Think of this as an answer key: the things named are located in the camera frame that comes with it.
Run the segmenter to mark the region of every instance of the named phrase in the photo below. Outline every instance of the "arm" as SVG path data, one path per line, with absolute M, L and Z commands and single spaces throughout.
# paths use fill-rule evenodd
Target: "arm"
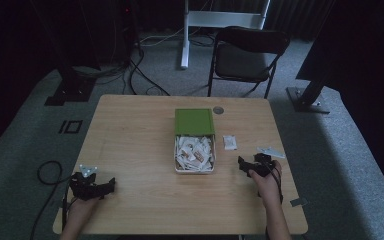
M 275 160 L 276 169 L 282 174 L 282 167 Z M 286 224 L 285 215 L 283 213 L 282 204 L 280 203 L 280 195 L 277 183 L 274 177 L 269 174 L 266 177 L 261 177 L 255 171 L 250 170 L 249 175 L 258 186 L 258 192 L 267 212 L 267 230 L 270 238 L 273 240 L 291 239 L 288 225 Z
M 75 240 L 80 235 L 84 225 L 92 216 L 96 205 L 98 205 L 99 197 L 83 201 L 75 200 L 70 207 L 67 223 L 61 233 L 60 240 Z

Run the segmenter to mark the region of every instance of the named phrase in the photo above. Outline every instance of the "black stand base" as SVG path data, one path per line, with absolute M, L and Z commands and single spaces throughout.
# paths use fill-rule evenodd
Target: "black stand base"
M 58 86 L 54 96 L 48 97 L 45 106 L 63 106 L 65 102 L 87 102 L 95 86 L 96 78 L 81 78 L 76 90 L 67 91 L 64 81 Z
M 324 113 L 329 114 L 330 111 L 326 107 L 326 104 L 321 95 L 319 95 L 311 105 L 305 105 L 301 101 L 301 96 L 304 93 L 304 88 L 295 88 L 288 87 L 286 88 L 286 92 L 288 92 L 289 98 L 294 105 L 295 111 L 297 112 L 313 112 L 313 113 Z

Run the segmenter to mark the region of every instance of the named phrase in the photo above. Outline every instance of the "gray carpet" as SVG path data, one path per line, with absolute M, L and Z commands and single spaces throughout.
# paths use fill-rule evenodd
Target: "gray carpet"
M 330 110 L 326 115 L 295 112 L 285 91 L 287 87 L 302 88 L 308 84 L 295 80 L 295 76 L 310 47 L 311 43 L 300 40 L 291 42 L 279 61 L 268 97 L 298 193 L 309 202 L 304 206 L 309 231 L 294 239 L 384 239 L 384 177 L 339 93 L 323 89 L 321 96 Z M 171 95 L 206 96 L 204 86 L 211 48 L 192 45 L 187 70 L 179 68 L 180 49 L 179 41 L 143 46 L 145 57 L 139 68 Z M 137 51 L 132 59 L 139 59 Z M 37 84 L 0 139 L 0 240 L 29 238 L 35 218 L 52 191 L 51 186 L 38 181 L 38 167 L 46 161 L 57 160 L 63 166 L 62 175 L 68 176 L 99 97 L 107 93 L 132 94 L 127 79 L 128 72 L 124 76 L 101 78 L 88 102 L 68 102 L 60 107 L 44 106 L 60 82 L 57 71 Z M 137 94 L 160 94 L 138 74 L 133 76 L 132 85 Z M 252 84 L 216 82 L 213 96 L 261 98 L 265 87 L 266 84 L 261 84 L 255 92 L 247 94 Z M 72 121 L 74 125 L 82 121 L 79 132 L 61 132 L 64 121 Z M 45 179 L 53 181 L 57 168 L 48 166 L 42 173 Z M 59 186 L 45 208 L 35 239 L 58 239 L 52 232 L 52 224 L 63 191 L 64 186 Z M 247 236 L 247 239 L 263 238 L 262 235 Z

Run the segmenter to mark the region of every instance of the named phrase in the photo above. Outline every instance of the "person's right hand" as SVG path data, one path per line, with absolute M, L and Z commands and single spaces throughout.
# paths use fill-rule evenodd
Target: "person's right hand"
M 282 167 L 280 166 L 280 163 L 277 160 L 274 160 L 274 163 L 277 171 L 273 169 L 273 173 L 278 179 L 280 179 L 279 174 L 282 174 Z M 260 193 L 260 196 L 263 200 L 263 204 L 266 208 L 273 205 L 281 204 L 279 187 L 273 175 L 268 174 L 265 177 L 261 177 L 260 175 L 258 175 L 257 172 L 253 170 L 249 170 L 249 175 L 257 184 L 258 192 Z

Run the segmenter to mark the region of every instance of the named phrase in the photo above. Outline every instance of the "green box lid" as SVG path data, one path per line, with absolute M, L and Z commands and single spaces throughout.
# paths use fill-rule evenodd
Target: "green box lid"
M 211 109 L 176 109 L 176 135 L 214 135 Z

